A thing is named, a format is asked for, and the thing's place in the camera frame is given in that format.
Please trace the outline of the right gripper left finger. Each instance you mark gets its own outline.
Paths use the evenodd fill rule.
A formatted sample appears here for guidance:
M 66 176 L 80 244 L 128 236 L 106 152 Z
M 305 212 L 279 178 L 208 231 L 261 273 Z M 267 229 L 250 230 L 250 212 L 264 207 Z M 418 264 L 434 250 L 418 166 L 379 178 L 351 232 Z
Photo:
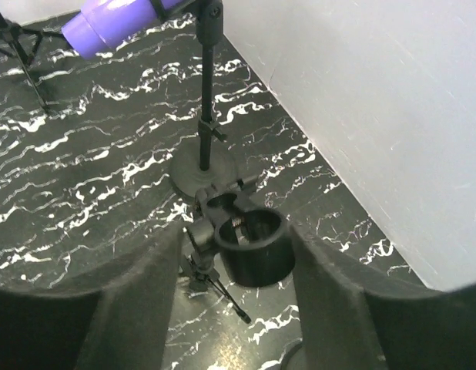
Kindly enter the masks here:
M 158 369 L 183 226 L 51 289 L 0 287 L 0 369 Z

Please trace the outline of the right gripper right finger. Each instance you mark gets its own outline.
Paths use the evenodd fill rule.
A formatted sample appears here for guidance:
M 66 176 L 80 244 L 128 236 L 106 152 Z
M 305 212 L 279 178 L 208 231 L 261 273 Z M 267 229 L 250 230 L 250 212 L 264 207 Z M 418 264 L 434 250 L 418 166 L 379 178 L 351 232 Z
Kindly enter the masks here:
M 476 283 L 438 291 L 290 229 L 308 369 L 476 369 Z

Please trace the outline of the black round-base mic stand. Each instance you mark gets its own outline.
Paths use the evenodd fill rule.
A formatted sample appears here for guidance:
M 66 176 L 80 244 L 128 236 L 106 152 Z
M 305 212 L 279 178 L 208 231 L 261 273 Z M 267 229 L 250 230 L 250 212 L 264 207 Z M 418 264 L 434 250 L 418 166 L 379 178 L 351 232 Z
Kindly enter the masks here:
M 256 177 L 247 177 L 197 190 L 194 221 L 186 226 L 193 251 L 180 261 L 191 291 L 214 287 L 246 324 L 252 320 L 222 284 L 216 255 L 221 256 L 228 277 L 244 288 L 277 284 L 292 273 L 296 262 L 286 217 L 252 200 L 256 182 Z

